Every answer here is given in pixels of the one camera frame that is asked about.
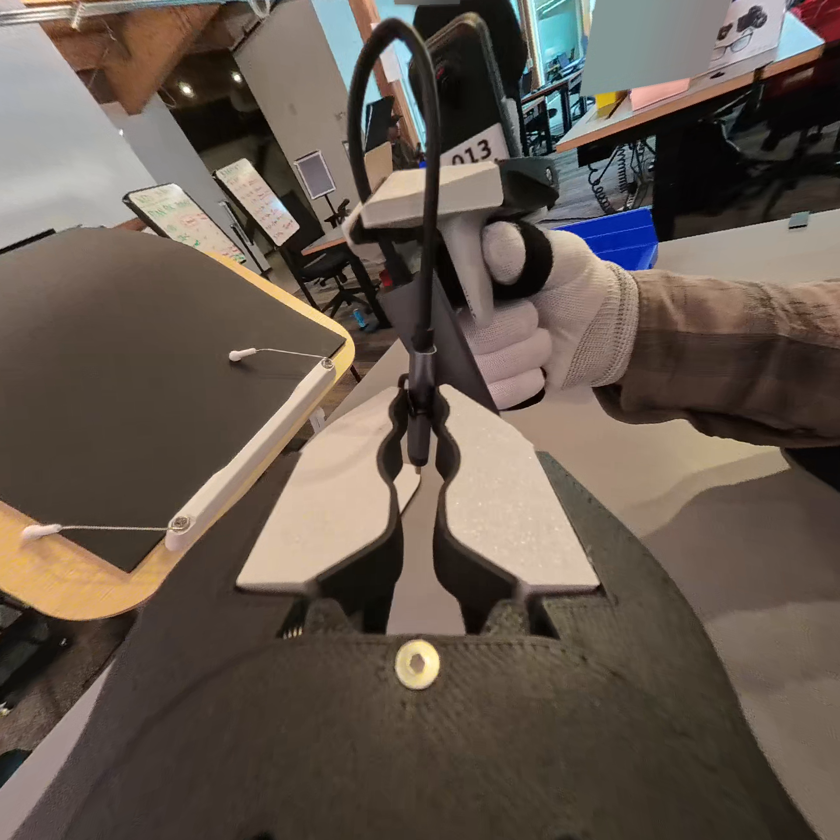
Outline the blue plastic bin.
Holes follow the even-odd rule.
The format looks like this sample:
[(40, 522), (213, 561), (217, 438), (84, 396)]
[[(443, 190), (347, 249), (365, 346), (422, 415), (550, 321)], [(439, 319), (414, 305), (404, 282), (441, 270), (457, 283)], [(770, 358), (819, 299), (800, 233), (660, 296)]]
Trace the blue plastic bin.
[(573, 233), (601, 259), (628, 271), (650, 270), (658, 259), (658, 237), (649, 206), (555, 227)]

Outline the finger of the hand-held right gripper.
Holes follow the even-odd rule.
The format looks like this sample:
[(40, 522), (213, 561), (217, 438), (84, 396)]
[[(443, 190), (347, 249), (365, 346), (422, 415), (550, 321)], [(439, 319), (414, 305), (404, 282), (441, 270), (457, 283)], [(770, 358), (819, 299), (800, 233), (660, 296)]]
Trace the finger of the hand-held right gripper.
[[(424, 219), (426, 169), (395, 171), (364, 202), (364, 228), (418, 228)], [(437, 217), (492, 210), (503, 201), (498, 163), (445, 165), (439, 172)]]
[(363, 208), (355, 208), (342, 222), (341, 230), (350, 251), (360, 258), (394, 256), (391, 229), (381, 224), (367, 224)]

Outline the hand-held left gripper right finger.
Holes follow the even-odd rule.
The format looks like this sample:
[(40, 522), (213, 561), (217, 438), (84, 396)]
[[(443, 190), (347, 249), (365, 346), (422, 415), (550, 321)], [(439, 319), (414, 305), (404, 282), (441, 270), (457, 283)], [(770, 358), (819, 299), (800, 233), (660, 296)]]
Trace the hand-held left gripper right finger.
[(452, 385), (435, 399), (437, 499), (433, 562), (468, 634), (493, 609), (589, 595), (600, 580), (534, 446)]

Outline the wooden board with black panel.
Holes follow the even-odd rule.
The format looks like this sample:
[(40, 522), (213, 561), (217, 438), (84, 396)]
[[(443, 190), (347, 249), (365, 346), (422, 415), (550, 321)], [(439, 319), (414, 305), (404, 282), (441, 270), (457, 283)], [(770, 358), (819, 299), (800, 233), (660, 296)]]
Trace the wooden board with black panel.
[(187, 550), (167, 527), (349, 333), (224, 257), (122, 228), (2, 254), (2, 593), (87, 622), (148, 601)]

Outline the standing whiteboard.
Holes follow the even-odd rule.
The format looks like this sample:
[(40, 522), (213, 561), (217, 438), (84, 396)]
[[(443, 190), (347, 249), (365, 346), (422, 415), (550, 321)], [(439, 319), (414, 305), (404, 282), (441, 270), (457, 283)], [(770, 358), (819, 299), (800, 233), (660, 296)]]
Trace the standing whiteboard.
[(299, 231), (299, 222), (249, 159), (226, 164), (213, 171), (212, 177), (274, 249), (281, 249)]
[(242, 249), (177, 184), (127, 192), (122, 202), (159, 236), (206, 255), (224, 256), (240, 265), (246, 263)]

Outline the person's right forearm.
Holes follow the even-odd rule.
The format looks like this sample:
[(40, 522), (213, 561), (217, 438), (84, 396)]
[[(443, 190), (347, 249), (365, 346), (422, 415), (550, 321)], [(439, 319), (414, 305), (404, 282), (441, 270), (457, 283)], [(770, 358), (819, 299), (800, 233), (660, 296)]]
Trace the person's right forearm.
[(621, 377), (594, 389), (627, 424), (686, 420), (745, 444), (839, 444), (839, 281), (792, 285), (633, 274), (637, 331)]

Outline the black office chair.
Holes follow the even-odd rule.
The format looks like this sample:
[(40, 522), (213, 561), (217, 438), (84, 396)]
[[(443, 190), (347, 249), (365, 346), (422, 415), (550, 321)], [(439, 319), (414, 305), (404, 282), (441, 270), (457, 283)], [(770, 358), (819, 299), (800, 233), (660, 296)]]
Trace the black office chair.
[[(363, 269), (360, 258), (353, 257), (347, 245), (333, 245), (304, 255), (303, 250), (323, 236), (322, 227), (296, 192), (289, 191), (280, 201), (297, 222), (298, 230), (279, 246), (279, 251), (310, 305), (331, 319), (342, 305), (358, 307), (371, 315), (378, 327), (390, 327), (382, 307), (375, 301), (376, 287)], [(328, 280), (334, 281), (337, 290), (327, 304), (320, 306), (310, 293), (309, 286)]]

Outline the grey usb hub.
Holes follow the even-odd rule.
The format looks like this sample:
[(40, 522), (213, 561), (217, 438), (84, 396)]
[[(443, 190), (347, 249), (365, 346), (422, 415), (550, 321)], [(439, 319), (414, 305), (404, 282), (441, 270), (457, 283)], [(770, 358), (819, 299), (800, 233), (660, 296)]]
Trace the grey usb hub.
[[(384, 312), (407, 352), (412, 348), (420, 299), (418, 280), (412, 280), (402, 286), (392, 286), (381, 298)], [(433, 280), (432, 327), (436, 347), (436, 384), (451, 385), (498, 415), (487, 384), (460, 327), (457, 309), (453, 308), (436, 276)]]

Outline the white bracket bar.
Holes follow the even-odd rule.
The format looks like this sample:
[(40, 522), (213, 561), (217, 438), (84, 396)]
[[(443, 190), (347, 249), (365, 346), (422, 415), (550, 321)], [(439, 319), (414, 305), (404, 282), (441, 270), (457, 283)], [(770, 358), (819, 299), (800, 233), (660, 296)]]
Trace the white bracket bar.
[(335, 364), (327, 357), (318, 360), (295, 386), (285, 402), (246, 442), (225, 466), (212, 474), (170, 521), (164, 537), (169, 552), (187, 550), (199, 535), (223, 512), (236, 490), (282, 441), (296, 424), (312, 413), (316, 398), (326, 392), (335, 378)]

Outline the person's right hand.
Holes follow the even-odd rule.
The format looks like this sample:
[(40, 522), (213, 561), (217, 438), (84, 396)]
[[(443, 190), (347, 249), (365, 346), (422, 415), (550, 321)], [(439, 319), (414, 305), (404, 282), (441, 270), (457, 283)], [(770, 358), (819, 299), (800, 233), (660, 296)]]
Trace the person's right hand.
[(637, 335), (634, 276), (601, 259), (578, 235), (497, 221), (480, 237), (496, 301), (480, 327), (468, 308), (458, 322), (496, 409), (544, 390), (616, 383)]

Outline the silver framed floor sign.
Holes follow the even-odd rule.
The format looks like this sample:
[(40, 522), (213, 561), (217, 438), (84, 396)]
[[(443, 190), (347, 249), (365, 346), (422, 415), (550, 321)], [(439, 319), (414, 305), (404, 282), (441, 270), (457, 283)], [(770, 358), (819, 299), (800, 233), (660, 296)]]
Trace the silver framed floor sign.
[(320, 150), (304, 154), (293, 164), (311, 201), (335, 192), (333, 176)]

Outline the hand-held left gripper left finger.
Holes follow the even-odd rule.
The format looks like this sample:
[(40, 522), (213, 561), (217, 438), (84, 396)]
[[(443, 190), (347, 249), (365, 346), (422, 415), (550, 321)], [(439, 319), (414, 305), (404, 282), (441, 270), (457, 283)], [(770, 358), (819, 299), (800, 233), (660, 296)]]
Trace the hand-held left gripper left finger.
[(402, 514), (421, 483), (403, 460), (406, 394), (388, 386), (307, 444), (236, 586), (331, 599), (363, 632), (384, 634), (403, 572)]

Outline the white printed box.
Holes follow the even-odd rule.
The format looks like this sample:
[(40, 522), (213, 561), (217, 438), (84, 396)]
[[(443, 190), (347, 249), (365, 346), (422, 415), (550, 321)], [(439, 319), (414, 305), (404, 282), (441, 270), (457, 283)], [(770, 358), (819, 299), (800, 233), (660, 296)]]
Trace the white printed box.
[(786, 1), (730, 1), (717, 31), (709, 72), (774, 49), (786, 8)]

